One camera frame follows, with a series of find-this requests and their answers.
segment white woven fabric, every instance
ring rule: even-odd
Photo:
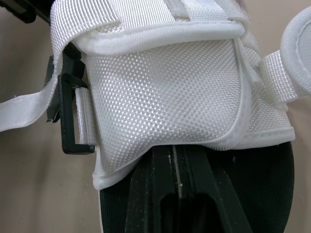
[[[260,70],[264,85],[271,93],[276,106],[303,96],[301,90],[295,87],[291,78],[286,74],[279,51],[266,56],[260,64]]]
[[[0,131],[43,114],[73,41],[90,82],[91,96],[76,94],[80,142],[97,144],[97,189],[121,180],[155,145],[229,150],[291,141],[282,103],[311,95],[310,19],[311,8],[290,23],[280,55],[259,72],[247,16],[231,0],[56,0],[52,80],[2,103]]]
[[[252,48],[245,48],[247,58],[251,66],[260,76],[259,63],[261,58]],[[275,107],[273,103],[274,92],[271,92],[270,83],[252,89],[251,119],[244,139],[235,149],[247,149],[267,147],[283,142],[292,141],[295,138],[287,115],[287,107]]]
[[[228,20],[224,10],[214,0],[182,0],[193,21]]]
[[[101,137],[103,173],[94,173],[95,187],[106,187],[155,145],[234,148],[250,118],[249,83],[238,63],[230,40],[87,56]]]
[[[175,22],[163,0],[112,0],[125,29]]]

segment white webbing strap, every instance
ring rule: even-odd
[[[228,17],[214,0],[182,0],[192,21],[225,21]]]
[[[62,51],[76,36],[101,25],[119,21],[106,0],[57,0],[51,9],[54,73],[45,88],[0,104],[0,132],[34,123],[48,108],[62,70]]]
[[[305,93],[291,80],[283,67],[280,51],[266,56],[259,65],[264,86],[275,105],[282,105],[302,98]]]
[[[76,104],[79,121],[80,144],[97,145],[96,121],[91,92],[89,89],[76,88]]]
[[[175,22],[163,0],[112,0],[112,3],[125,29]]]

